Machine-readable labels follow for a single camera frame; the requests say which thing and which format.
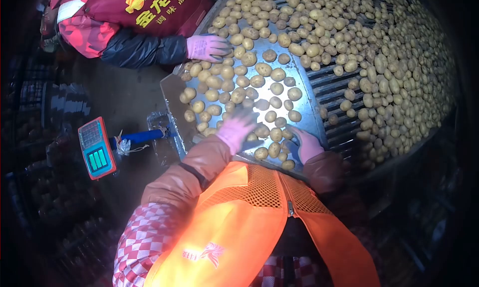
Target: potato pile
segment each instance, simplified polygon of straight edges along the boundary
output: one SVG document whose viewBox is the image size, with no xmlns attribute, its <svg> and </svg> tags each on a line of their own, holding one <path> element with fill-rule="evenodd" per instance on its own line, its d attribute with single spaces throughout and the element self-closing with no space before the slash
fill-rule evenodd
<svg viewBox="0 0 479 287">
<path fill-rule="evenodd" d="M 373 169 L 389 156 L 407 153 L 414 143 L 428 136 L 430 128 L 441 125 L 454 104 L 454 61 L 438 22 L 418 1 L 409 4 L 386 0 L 393 5 L 393 13 L 387 11 L 386 3 L 377 0 L 285 1 L 288 5 L 279 8 L 274 0 L 229 0 L 208 32 L 229 37 L 234 51 L 222 64 L 189 62 L 184 67 L 189 72 L 182 74 L 186 81 L 199 79 L 197 92 L 204 93 L 208 101 L 225 105 L 223 120 L 238 104 L 267 111 L 264 121 L 276 127 L 270 130 L 261 124 L 248 140 L 271 138 L 273 143 L 269 148 L 257 149 L 256 159 L 269 155 L 283 162 L 284 169 L 295 166 L 294 161 L 287 160 L 289 151 L 281 144 L 281 140 L 292 138 L 287 130 L 281 130 L 286 119 L 271 109 L 284 108 L 291 122 L 300 122 L 302 117 L 294 110 L 294 101 L 302 97 L 302 92 L 282 68 L 273 69 L 268 64 L 276 60 L 288 64 L 288 52 L 300 57 L 301 65 L 313 71 L 332 60 L 337 76 L 357 74 L 359 69 L 360 77 L 351 79 L 344 91 L 339 112 L 329 113 L 325 107 L 319 112 L 332 126 L 344 118 L 343 112 L 346 118 L 359 118 L 361 131 L 356 137 L 364 141 L 361 159 L 366 169 Z M 249 27 L 238 26 L 241 18 Z M 372 20 L 372 28 L 363 26 Z M 280 30 L 278 35 L 271 33 L 271 26 Z M 284 53 L 272 49 L 256 53 L 253 48 L 259 38 L 278 43 Z M 241 65 L 232 68 L 235 61 Z M 248 69 L 253 67 L 258 74 L 249 76 Z M 259 99 L 256 89 L 267 87 L 267 77 L 275 81 L 269 86 L 272 97 Z M 288 100 L 282 102 L 276 96 L 284 91 Z M 189 103 L 195 96 L 185 89 L 180 101 Z M 353 103 L 361 97 L 365 108 L 355 111 Z M 222 113 L 221 106 L 212 104 L 204 109 L 204 103 L 193 103 L 192 111 L 200 114 L 198 130 L 213 134 L 216 129 L 209 128 L 208 121 L 212 113 Z M 185 113 L 188 121 L 193 122 L 194 116 Z"/>
<path fill-rule="evenodd" d="M 286 1 L 278 17 L 290 31 L 280 44 L 300 56 L 304 68 L 319 70 L 334 56 L 337 76 L 360 68 L 339 108 L 361 121 L 356 137 L 365 143 L 365 169 L 409 152 L 441 126 L 454 104 L 455 63 L 438 21 L 417 0 L 385 0 L 393 13 L 376 0 Z M 372 28 L 363 26 L 367 19 L 374 20 Z M 293 44 L 304 39 L 300 47 Z M 352 101 L 361 97 L 365 108 L 355 111 Z M 339 122 L 325 107 L 320 116 L 331 126 Z"/>
</svg>

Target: orange safety vest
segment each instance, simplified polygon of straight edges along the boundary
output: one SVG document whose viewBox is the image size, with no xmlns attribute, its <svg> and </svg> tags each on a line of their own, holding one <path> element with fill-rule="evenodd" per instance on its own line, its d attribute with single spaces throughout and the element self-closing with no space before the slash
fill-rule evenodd
<svg viewBox="0 0 479 287">
<path fill-rule="evenodd" d="M 144 286 L 248 286 L 290 216 L 305 224 L 335 287 L 380 286 L 368 251 L 304 182 L 243 162 L 228 164 L 200 195 L 191 223 Z"/>
</svg>

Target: floor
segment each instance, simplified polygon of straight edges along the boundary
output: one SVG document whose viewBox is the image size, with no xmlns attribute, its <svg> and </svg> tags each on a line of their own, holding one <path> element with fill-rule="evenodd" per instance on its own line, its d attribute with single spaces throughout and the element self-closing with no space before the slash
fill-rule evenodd
<svg viewBox="0 0 479 287">
<path fill-rule="evenodd" d="M 71 78 L 87 90 L 93 117 L 104 118 L 108 135 L 112 137 L 122 129 L 123 134 L 147 131 L 147 116 L 155 111 L 167 110 L 159 85 L 166 75 L 157 66 L 141 70 L 116 68 L 99 59 L 78 56 Z M 167 157 L 168 164 L 177 162 L 176 150 L 166 140 L 157 141 L 157 151 L 164 154 L 159 157 Z M 126 222 L 138 206 L 146 184 L 168 168 L 162 160 L 165 158 L 159 161 L 150 146 L 124 157 L 118 164 L 116 176 L 100 179 L 104 197 L 120 222 Z"/>
</svg>

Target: brown jacket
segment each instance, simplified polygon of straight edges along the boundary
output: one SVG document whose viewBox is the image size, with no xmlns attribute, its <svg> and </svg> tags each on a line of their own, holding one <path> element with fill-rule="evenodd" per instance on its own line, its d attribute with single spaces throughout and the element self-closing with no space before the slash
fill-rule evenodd
<svg viewBox="0 0 479 287">
<path fill-rule="evenodd" d="M 167 203 L 181 210 L 194 207 L 195 199 L 231 162 L 230 148 L 216 135 L 202 140 L 188 152 L 179 165 L 171 166 L 162 176 L 148 184 L 141 204 Z M 364 226 L 367 211 L 358 194 L 344 187 L 344 162 L 340 155 L 328 151 L 311 158 L 303 173 L 320 200 L 347 227 Z"/>
</svg>

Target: pink work glove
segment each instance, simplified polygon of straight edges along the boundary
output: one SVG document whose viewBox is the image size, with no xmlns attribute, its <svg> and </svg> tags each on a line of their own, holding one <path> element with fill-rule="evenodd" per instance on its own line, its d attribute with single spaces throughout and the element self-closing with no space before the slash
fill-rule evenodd
<svg viewBox="0 0 479 287">
<path fill-rule="evenodd" d="M 294 150 L 292 148 L 296 146 L 299 160 L 303 165 L 308 162 L 309 159 L 324 152 L 324 149 L 320 145 L 320 141 L 316 138 L 316 136 L 291 125 L 286 125 L 286 129 L 291 131 L 291 133 L 296 136 L 299 142 L 299 147 L 297 147 L 298 145 L 294 144 L 292 141 L 286 142 L 286 146 L 291 151 L 293 156 Z"/>
<path fill-rule="evenodd" d="M 206 60 L 212 63 L 222 62 L 222 56 L 231 52 L 230 42 L 214 34 L 193 35 L 186 39 L 187 54 L 189 59 Z"/>
<path fill-rule="evenodd" d="M 257 140 L 244 143 L 246 136 L 258 126 L 259 113 L 253 113 L 251 109 L 237 107 L 233 115 L 224 121 L 216 136 L 230 147 L 231 155 L 236 155 L 242 150 L 259 146 L 264 141 Z"/>
</svg>

